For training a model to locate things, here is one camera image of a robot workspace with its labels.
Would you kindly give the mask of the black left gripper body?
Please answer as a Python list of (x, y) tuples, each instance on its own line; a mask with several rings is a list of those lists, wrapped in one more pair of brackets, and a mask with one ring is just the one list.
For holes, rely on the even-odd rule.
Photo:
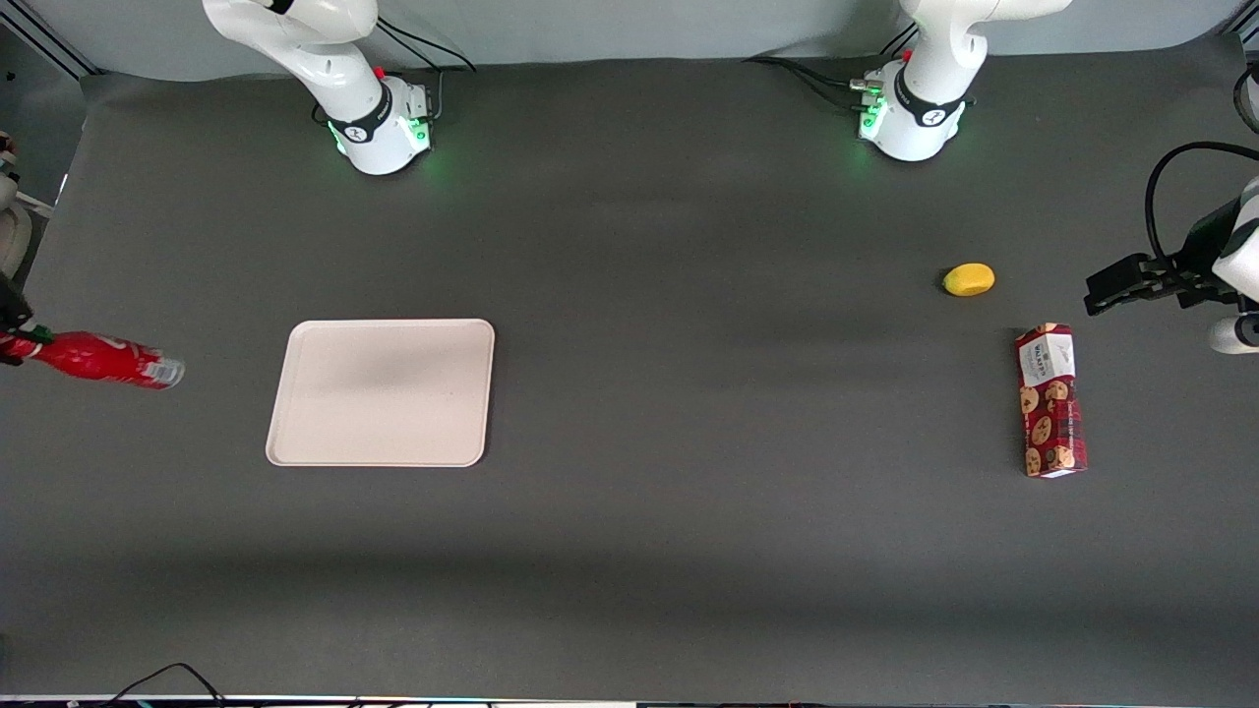
[(1241, 200), (1196, 220), (1181, 249), (1170, 257), (1177, 273), (1178, 307), (1219, 302), (1241, 307)]

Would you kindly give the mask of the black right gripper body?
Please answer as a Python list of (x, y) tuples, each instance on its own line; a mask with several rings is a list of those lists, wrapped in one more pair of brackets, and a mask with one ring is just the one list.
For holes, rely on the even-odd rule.
[(0, 273), (1, 281), (1, 330), (4, 334), (31, 331), (34, 314), (26, 297), (6, 273)]

